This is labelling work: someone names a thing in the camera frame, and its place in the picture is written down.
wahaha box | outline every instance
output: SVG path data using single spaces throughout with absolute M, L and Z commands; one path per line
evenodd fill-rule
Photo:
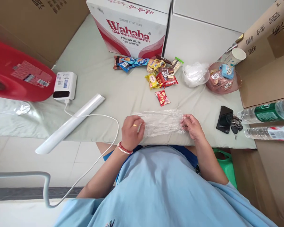
M 154 58 L 163 51 L 168 14 L 134 3 L 87 0 L 108 51 L 134 58 Z

smartphone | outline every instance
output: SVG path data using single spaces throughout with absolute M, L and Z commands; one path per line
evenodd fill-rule
M 226 106 L 221 106 L 221 111 L 216 129 L 228 134 L 233 114 L 234 111 L 232 109 L 229 109 Z

white beaded bracelet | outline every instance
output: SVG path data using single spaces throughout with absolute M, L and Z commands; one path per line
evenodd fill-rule
M 132 154 L 132 153 L 133 153 L 133 151 L 132 151 L 131 153 L 129 153 L 129 152 L 123 150 L 123 149 L 120 147 L 120 142 L 117 144 L 117 147 L 118 147 L 118 148 L 120 149 L 120 151 L 122 151 L 123 153 L 126 153 L 126 154 Z

keys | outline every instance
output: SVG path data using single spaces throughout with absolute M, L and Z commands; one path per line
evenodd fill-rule
M 234 137 L 237 140 L 237 134 L 238 132 L 243 130 L 243 126 L 241 124 L 242 120 L 239 119 L 236 115 L 233 115 L 232 121 L 231 121 L 231 130 L 234 133 Z

person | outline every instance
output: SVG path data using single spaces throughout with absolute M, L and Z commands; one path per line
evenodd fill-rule
M 276 226 L 229 182 L 198 120 L 185 114 L 181 124 L 195 148 L 137 147 L 145 122 L 127 117 L 120 148 L 112 148 L 77 198 L 67 201 L 55 226 Z M 101 152 L 109 147 L 97 145 Z M 135 152 L 129 157 L 122 150 Z

